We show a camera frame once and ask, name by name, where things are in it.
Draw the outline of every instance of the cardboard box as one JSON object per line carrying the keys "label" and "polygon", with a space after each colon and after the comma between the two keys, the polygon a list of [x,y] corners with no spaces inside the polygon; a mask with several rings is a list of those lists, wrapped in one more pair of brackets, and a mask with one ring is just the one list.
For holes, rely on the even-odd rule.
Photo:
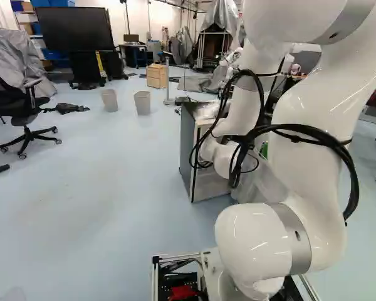
{"label": "cardboard box", "polygon": [[42,62],[42,65],[43,65],[43,68],[49,68],[51,67],[51,62],[48,61],[48,60],[45,60],[45,59],[41,59],[41,62]]}
{"label": "cardboard box", "polygon": [[167,66],[151,64],[146,67],[146,82],[148,87],[165,88],[167,78]]}
{"label": "cardboard box", "polygon": [[23,2],[22,3],[22,5],[23,5],[23,9],[24,9],[24,11],[32,11],[33,12],[33,6],[32,6],[32,3],[30,3],[30,2]]}
{"label": "cardboard box", "polygon": [[20,30],[26,31],[30,36],[33,34],[32,26],[29,23],[20,23],[19,28]]}

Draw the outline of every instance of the black floor mat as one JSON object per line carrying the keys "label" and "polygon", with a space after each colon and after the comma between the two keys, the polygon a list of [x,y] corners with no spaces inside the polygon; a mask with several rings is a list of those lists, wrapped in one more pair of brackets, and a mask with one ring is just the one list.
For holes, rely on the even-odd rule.
{"label": "black floor mat", "polygon": [[181,77],[169,77],[169,82],[179,83]]}

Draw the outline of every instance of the gray bucket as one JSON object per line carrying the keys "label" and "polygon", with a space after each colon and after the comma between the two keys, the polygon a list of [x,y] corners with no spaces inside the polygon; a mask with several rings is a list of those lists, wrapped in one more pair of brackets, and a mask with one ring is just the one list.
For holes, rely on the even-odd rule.
{"label": "gray bucket", "polygon": [[150,115],[150,92],[139,91],[134,94],[133,100],[137,108],[138,115]]}
{"label": "gray bucket", "polygon": [[118,110],[117,94],[113,89],[106,89],[102,92],[102,100],[107,112],[116,112]]}

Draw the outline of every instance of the black monitor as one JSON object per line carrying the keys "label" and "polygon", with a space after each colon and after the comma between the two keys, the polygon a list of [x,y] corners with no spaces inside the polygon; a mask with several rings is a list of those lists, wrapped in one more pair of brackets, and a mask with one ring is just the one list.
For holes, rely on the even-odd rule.
{"label": "black monitor", "polygon": [[62,52],[113,50],[105,8],[35,8],[48,49]]}

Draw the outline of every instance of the black chair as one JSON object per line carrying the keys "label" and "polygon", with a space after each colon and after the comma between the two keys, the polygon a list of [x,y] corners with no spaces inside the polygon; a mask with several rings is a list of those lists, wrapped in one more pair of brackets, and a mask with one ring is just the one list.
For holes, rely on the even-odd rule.
{"label": "black chair", "polygon": [[55,144],[61,144],[61,140],[54,137],[45,137],[41,134],[53,132],[57,133],[57,127],[50,127],[44,130],[30,131],[26,125],[30,124],[42,111],[39,106],[48,103],[48,97],[35,97],[34,86],[40,83],[42,79],[33,80],[24,84],[25,92],[20,88],[8,85],[0,77],[0,117],[11,116],[11,124],[15,127],[24,127],[24,135],[14,139],[11,142],[0,145],[1,152],[7,152],[10,145],[24,141],[18,152],[20,159],[26,159],[25,148],[31,141],[51,140]]}

